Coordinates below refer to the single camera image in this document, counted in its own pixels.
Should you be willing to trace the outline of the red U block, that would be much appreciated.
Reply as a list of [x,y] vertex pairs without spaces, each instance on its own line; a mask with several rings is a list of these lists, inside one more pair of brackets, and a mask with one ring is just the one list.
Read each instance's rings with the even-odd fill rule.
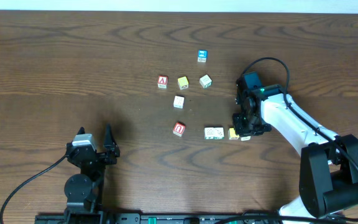
[[184,124],[181,123],[175,123],[174,127],[173,127],[173,134],[182,137],[183,133],[185,132],[185,128],[186,126]]

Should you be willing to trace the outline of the fifth row block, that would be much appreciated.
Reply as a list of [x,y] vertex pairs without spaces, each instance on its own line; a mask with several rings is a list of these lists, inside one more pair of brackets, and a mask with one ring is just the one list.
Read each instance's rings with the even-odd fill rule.
[[250,139],[251,139],[251,136],[245,136],[245,137],[240,138],[241,141],[248,141]]

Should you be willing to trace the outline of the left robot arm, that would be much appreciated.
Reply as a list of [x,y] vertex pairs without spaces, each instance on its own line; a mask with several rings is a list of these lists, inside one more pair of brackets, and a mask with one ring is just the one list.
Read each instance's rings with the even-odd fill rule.
[[66,158],[80,169],[65,183],[64,193],[67,207],[64,223],[114,223],[114,216],[102,206],[106,166],[117,163],[120,150],[116,144],[111,126],[107,125],[104,135],[104,152],[98,152],[92,134],[80,128],[74,139],[67,143]]

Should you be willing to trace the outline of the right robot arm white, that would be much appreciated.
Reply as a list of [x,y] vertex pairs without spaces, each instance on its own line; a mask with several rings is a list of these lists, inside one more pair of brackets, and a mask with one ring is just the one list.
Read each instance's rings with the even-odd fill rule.
[[280,85],[238,83],[236,103],[241,111],[232,119],[241,140],[276,129],[300,155],[299,196],[279,210],[282,219],[340,220],[337,212],[358,205],[355,136],[340,136],[320,125]]

